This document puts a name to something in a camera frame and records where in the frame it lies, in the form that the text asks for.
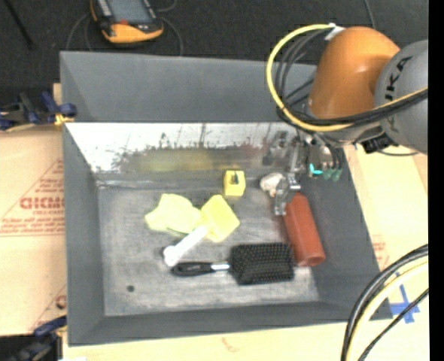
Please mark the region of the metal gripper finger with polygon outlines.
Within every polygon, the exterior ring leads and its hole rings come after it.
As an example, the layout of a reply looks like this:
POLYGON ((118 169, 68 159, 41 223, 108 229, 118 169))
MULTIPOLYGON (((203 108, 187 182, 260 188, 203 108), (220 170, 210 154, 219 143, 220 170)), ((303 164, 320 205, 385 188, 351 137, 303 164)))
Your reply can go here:
POLYGON ((276 216, 284 216, 287 205, 297 193, 300 193, 300 190, 301 184, 298 175, 292 173, 284 175, 275 188, 274 214, 276 216))
POLYGON ((283 165, 288 163, 292 151, 292 135, 289 131, 277 131, 268 144, 262 163, 264 166, 283 165))

